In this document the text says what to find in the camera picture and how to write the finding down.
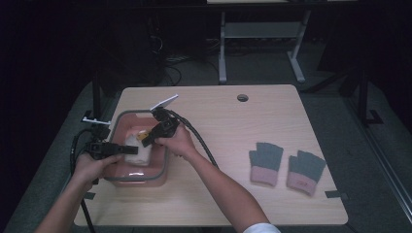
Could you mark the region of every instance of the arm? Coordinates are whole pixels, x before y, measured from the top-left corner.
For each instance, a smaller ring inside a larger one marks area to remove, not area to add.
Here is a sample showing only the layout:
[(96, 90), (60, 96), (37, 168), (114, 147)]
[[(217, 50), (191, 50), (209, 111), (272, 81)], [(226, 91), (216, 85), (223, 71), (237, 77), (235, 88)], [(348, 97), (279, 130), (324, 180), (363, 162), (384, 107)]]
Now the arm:
[(36, 232), (69, 232), (80, 203), (86, 192), (91, 189), (92, 182), (101, 176), (106, 166), (120, 159), (121, 156), (109, 156), (102, 160), (94, 160), (89, 154), (80, 155), (72, 179)]
[(243, 232), (256, 223), (269, 223), (254, 196), (196, 150), (189, 132), (182, 124), (172, 138), (159, 138), (156, 142), (190, 163), (237, 232)]

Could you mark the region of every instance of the gray carpet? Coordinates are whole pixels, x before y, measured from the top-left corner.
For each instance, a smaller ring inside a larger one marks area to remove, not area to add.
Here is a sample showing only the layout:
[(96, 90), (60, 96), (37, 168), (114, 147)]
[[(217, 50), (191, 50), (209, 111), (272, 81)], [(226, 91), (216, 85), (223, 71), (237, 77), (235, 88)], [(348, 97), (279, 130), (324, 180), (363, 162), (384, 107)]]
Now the gray carpet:
[[(286, 56), (290, 45), (273, 50), (260, 50), (244, 56), (227, 57), (227, 84), (290, 83), (304, 89), (331, 75), (316, 71), (323, 45), (305, 44), (299, 55), (306, 83), (298, 83)], [(218, 57), (209, 56), (208, 62), (183, 62), (174, 67), (182, 73), (179, 85), (218, 84)], [(167, 69), (174, 81), (175, 70)], [(160, 85), (168, 85), (165, 79)], [(344, 99), (337, 94), (341, 81), (331, 84), (316, 94), (301, 94), (316, 136), (325, 155), (338, 190), (345, 194), (344, 206), (349, 225), (344, 226), (279, 226), (284, 233), (294, 232), (412, 232), (411, 222), (401, 209), (376, 156), (364, 137), (363, 128), (354, 117), (353, 98)], [(69, 175), (69, 149), (73, 136), (85, 128), (80, 118), (92, 109), (90, 84), (85, 87), (73, 105), (66, 121), (56, 135), (32, 184), (19, 203), (5, 232), (32, 232), (58, 196)], [(119, 96), (103, 98), (103, 119), (110, 119)], [(405, 188), (412, 193), (412, 137), (389, 107), (385, 96), (372, 84), (369, 109), (374, 109), (384, 124), (371, 125), (368, 131), (376, 136), (382, 150), (388, 154)], [(200, 228), (165, 227), (96, 227), (98, 232), (201, 232)], [(88, 232), (86, 227), (74, 226), (73, 232)], [(222, 232), (234, 232), (223, 228)]]

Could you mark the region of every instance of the wooden tabletop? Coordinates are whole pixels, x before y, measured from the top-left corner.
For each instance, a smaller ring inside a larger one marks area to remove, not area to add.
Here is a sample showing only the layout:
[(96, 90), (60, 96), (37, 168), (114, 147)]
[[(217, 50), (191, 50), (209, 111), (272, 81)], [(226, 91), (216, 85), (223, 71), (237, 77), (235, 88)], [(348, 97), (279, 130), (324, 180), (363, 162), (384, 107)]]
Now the wooden tabletop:
[[(299, 95), (292, 85), (218, 85), (127, 88), (113, 116), (147, 110), (174, 94), (167, 109), (188, 119), (204, 139), (222, 171), (246, 187), (275, 225), (333, 225), (348, 220), (329, 169), (324, 169), (314, 196), (286, 187), (288, 158), (298, 150), (324, 157)], [(237, 96), (246, 94), (247, 102)], [(203, 148), (193, 137), (198, 150)], [(257, 142), (284, 149), (275, 187), (251, 183), (249, 151)], [(115, 187), (101, 180), (86, 200), (95, 225), (225, 226), (230, 225), (193, 168), (171, 156), (168, 178), (160, 187)], [(82, 210), (75, 223), (86, 225)]]

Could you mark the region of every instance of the table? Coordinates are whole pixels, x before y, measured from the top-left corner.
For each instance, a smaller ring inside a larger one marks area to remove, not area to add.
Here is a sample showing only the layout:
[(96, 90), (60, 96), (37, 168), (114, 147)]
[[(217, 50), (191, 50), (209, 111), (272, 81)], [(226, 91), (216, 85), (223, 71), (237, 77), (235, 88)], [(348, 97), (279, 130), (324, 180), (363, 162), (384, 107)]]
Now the table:
[[(305, 150), (324, 157), (299, 95), (292, 85), (217, 85), (141, 87), (123, 91), (112, 122), (126, 110), (147, 110), (179, 94), (167, 109), (188, 119), (208, 145), (222, 171), (247, 188), (275, 225), (345, 224), (348, 216), (329, 169), (309, 197), (286, 187), (289, 155)], [(249, 97), (247, 102), (237, 99)], [(195, 140), (198, 150), (206, 156)], [(249, 150), (256, 142), (284, 149), (275, 187), (250, 182)], [(95, 225), (228, 226), (230, 225), (192, 167), (171, 156), (168, 179), (160, 187), (115, 187), (101, 180), (86, 200)], [(82, 210), (75, 223), (86, 225)]]
[[(327, 0), (327, 2), (345, 2), (357, 0)], [(208, 0), (208, 4), (251, 4), (251, 3), (287, 3), (287, 0)], [(288, 22), (226, 22), (225, 12), (221, 21), (221, 52), (219, 55), (219, 83), (226, 83), (226, 65), (224, 59), (225, 38), (295, 38), (293, 50), (288, 51), (296, 80), (304, 83), (305, 77), (297, 61), (297, 54), (305, 35), (311, 11), (306, 10), (301, 21)]]

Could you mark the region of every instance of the glove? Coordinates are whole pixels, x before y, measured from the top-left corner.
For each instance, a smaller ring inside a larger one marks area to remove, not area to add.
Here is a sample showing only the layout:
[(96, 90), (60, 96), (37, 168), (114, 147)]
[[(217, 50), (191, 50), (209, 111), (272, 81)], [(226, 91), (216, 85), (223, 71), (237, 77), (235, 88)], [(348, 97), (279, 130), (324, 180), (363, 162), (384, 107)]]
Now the glove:
[(326, 162), (323, 159), (310, 152), (299, 150), (297, 157), (289, 157), (287, 186), (313, 196), (325, 167)]
[(283, 149), (268, 143), (257, 143), (257, 150), (249, 151), (251, 181), (275, 186)]

